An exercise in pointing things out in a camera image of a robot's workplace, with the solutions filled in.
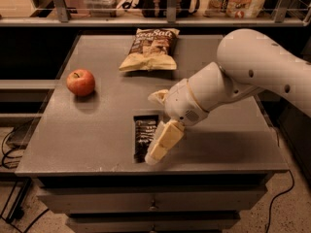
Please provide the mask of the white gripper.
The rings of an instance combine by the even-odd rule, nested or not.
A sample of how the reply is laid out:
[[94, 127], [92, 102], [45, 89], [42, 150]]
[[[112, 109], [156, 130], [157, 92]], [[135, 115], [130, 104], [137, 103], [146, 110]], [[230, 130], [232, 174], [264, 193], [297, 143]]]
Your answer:
[[185, 126], [196, 125], [209, 113], [195, 101], [187, 79], [176, 83], [169, 90], [161, 89], [150, 94], [148, 100], [164, 105], [164, 111], [171, 118], [166, 123], [159, 123], [145, 156], [147, 164], [156, 165], [183, 138]]

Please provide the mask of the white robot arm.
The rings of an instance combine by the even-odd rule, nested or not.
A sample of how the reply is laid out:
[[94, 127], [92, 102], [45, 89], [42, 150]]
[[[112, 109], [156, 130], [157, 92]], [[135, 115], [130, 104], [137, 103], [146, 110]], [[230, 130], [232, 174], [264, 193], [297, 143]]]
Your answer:
[[152, 93], [169, 116], [161, 122], [145, 161], [155, 165], [181, 141], [185, 128], [198, 124], [224, 104], [269, 90], [311, 117], [311, 65], [253, 29], [222, 38], [217, 60], [187, 79]]

